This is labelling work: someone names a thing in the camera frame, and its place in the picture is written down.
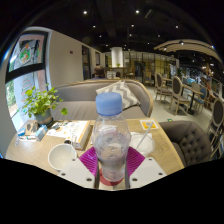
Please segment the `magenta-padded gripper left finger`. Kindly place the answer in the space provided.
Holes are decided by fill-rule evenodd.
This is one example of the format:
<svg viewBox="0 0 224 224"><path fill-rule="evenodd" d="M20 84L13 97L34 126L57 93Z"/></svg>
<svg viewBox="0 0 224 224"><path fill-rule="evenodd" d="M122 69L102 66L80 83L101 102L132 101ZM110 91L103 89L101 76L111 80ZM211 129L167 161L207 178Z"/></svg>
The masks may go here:
<svg viewBox="0 0 224 224"><path fill-rule="evenodd" d="M99 169L95 149L91 147L79 158L70 160L58 176L84 188L97 188Z"/></svg>

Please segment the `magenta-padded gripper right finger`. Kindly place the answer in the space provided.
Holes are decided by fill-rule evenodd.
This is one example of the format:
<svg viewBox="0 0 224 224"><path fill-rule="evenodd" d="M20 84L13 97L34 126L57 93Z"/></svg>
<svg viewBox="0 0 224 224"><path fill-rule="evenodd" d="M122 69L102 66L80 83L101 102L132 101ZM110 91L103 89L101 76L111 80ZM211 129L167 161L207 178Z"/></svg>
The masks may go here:
<svg viewBox="0 0 224 224"><path fill-rule="evenodd" d="M146 158L132 147L128 149L125 173L127 189L143 187L165 176L165 171L153 157Z"/></svg>

